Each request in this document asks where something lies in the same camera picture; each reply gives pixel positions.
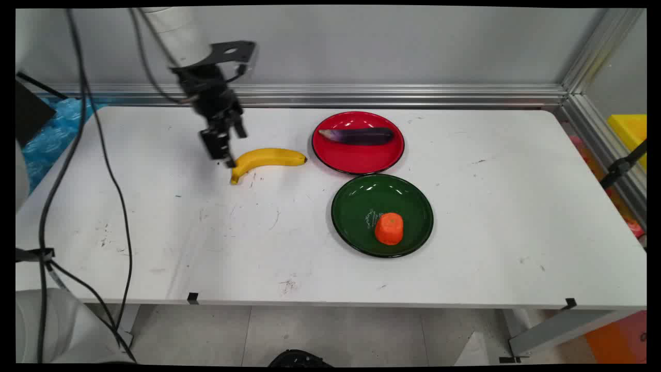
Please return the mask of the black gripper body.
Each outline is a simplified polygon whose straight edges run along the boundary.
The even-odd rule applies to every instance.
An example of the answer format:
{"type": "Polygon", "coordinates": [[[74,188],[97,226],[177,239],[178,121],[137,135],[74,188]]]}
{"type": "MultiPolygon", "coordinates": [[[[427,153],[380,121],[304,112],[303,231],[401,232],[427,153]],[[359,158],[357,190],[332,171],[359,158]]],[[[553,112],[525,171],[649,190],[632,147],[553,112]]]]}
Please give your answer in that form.
{"type": "Polygon", "coordinates": [[[242,117],[243,108],[221,68],[216,64],[172,68],[179,85],[191,100],[194,111],[205,118],[208,127],[233,128],[230,119],[242,117]]]}

